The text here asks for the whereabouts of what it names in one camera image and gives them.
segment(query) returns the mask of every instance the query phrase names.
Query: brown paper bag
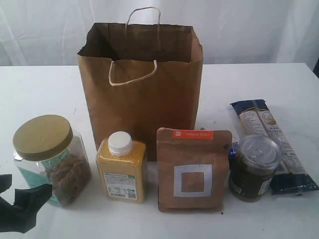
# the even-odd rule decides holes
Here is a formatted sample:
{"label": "brown paper bag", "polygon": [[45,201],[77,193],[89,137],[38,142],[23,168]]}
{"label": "brown paper bag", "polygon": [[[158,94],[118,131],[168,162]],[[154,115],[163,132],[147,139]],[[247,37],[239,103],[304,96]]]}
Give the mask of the brown paper bag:
{"label": "brown paper bag", "polygon": [[95,23],[78,53],[79,69],[96,147],[123,130],[145,142],[155,160],[158,128],[194,129],[202,46],[191,26],[129,20]]}
{"label": "brown paper bag", "polygon": [[221,210],[231,142],[228,130],[160,128],[159,210]]}

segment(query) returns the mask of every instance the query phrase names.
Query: yellow liquid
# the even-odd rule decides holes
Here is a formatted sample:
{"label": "yellow liquid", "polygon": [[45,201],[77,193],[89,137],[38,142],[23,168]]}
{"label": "yellow liquid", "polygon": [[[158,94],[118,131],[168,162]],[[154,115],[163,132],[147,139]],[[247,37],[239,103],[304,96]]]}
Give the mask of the yellow liquid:
{"label": "yellow liquid", "polygon": [[[144,143],[133,141],[131,152],[116,156],[110,153],[108,139],[105,139],[98,150],[96,163],[108,198],[135,203],[144,201],[145,185],[147,183],[147,159]],[[132,189],[135,189],[136,192],[129,194],[128,191]]]}

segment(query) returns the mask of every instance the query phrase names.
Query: gold jar lid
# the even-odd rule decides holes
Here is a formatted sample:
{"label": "gold jar lid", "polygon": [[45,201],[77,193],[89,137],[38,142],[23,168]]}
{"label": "gold jar lid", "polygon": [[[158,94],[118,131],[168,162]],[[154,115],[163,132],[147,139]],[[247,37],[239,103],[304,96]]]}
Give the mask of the gold jar lid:
{"label": "gold jar lid", "polygon": [[61,153],[72,138],[72,128],[67,119],[44,115],[24,123],[13,136],[13,146],[23,159],[41,161]]}

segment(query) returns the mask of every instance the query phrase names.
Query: plastic jar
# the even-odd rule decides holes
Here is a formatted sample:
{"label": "plastic jar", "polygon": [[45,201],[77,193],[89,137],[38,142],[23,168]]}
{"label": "plastic jar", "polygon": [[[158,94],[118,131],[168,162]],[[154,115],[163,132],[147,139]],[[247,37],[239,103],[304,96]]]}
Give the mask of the plastic jar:
{"label": "plastic jar", "polygon": [[91,178],[81,135],[67,119],[44,115],[29,120],[14,134],[13,159],[30,188],[52,184],[50,202],[72,202]]}
{"label": "plastic jar", "polygon": [[230,190],[243,201],[258,201],[267,191],[281,155],[278,145],[266,136],[242,137],[229,175]]}
{"label": "plastic jar", "polygon": [[141,203],[147,183],[146,146],[123,131],[102,141],[96,163],[108,198]]}

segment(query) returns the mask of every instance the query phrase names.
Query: kraft paper pouch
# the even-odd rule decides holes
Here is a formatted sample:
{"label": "kraft paper pouch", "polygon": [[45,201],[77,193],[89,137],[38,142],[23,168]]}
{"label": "kraft paper pouch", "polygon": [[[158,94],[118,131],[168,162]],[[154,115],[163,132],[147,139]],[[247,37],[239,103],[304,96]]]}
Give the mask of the kraft paper pouch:
{"label": "kraft paper pouch", "polygon": [[300,163],[264,100],[238,101],[231,105],[248,134],[270,137],[283,152],[283,160],[270,183],[273,195],[319,190]]}
{"label": "kraft paper pouch", "polygon": [[78,53],[84,94],[97,149],[126,131],[156,160],[158,128],[194,129],[202,46],[191,26],[128,23],[92,26]]}
{"label": "kraft paper pouch", "polygon": [[221,210],[231,142],[227,130],[160,128],[159,210]]}

